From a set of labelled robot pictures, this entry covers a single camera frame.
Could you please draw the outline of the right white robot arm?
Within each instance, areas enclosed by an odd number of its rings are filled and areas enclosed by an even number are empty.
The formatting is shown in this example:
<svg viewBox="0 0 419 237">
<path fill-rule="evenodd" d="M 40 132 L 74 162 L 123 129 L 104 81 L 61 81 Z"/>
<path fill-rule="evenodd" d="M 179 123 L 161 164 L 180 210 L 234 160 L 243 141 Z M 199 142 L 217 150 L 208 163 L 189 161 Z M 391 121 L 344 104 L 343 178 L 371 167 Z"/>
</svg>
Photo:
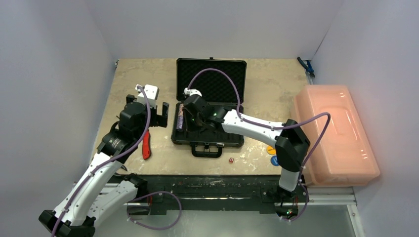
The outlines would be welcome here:
<svg viewBox="0 0 419 237">
<path fill-rule="evenodd" d="M 296 196 L 302 163 L 310 147 L 296 121 L 280 123 L 253 118 L 225 106 L 211 105 L 198 94 L 185 99 L 183 115 L 187 131 L 207 129 L 237 134 L 273 147 L 281 167 L 277 194 L 284 201 Z"/>
</svg>

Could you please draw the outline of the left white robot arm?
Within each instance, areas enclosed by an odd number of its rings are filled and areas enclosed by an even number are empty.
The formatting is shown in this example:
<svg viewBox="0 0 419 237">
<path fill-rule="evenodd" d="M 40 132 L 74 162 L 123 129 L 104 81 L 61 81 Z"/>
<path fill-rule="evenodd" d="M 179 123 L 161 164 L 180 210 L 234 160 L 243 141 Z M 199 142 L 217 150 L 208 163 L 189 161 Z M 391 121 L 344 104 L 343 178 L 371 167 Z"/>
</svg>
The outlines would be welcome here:
<svg viewBox="0 0 419 237">
<path fill-rule="evenodd" d="M 149 127 L 166 127 L 169 104 L 157 114 L 155 100 L 126 97 L 119 120 L 102 138 L 91 164 L 68 196 L 53 210 L 44 210 L 39 221 L 53 237 L 91 237 L 96 228 L 120 205 L 141 202 L 148 195 L 147 181 L 132 173 L 115 189 L 97 200 L 102 189 L 138 148 Z"/>
</svg>

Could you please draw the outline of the yellow dealer button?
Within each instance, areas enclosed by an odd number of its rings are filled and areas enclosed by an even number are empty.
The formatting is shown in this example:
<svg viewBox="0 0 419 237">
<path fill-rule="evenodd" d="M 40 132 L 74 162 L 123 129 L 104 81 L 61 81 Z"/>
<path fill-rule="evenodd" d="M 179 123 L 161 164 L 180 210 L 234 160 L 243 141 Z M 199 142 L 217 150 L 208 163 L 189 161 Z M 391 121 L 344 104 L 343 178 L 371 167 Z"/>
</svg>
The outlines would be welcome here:
<svg viewBox="0 0 419 237">
<path fill-rule="evenodd" d="M 269 154 L 269 155 L 275 155 L 276 154 L 276 150 L 275 150 L 275 148 L 274 147 L 271 147 L 271 146 L 268 146 L 267 148 L 266 148 L 266 151 L 267 151 L 267 153 Z"/>
</svg>

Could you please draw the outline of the purple poker chip stack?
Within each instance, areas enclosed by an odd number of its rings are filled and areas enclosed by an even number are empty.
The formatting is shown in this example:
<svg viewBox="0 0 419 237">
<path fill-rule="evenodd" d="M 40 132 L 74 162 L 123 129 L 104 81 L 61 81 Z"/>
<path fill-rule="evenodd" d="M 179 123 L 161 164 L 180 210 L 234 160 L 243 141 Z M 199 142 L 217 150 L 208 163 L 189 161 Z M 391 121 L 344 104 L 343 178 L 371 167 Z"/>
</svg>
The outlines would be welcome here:
<svg viewBox="0 0 419 237">
<path fill-rule="evenodd" d="M 183 123 L 184 123 L 184 116 L 178 115 L 177 122 L 176 122 L 176 130 L 182 132 L 183 131 Z"/>
</svg>

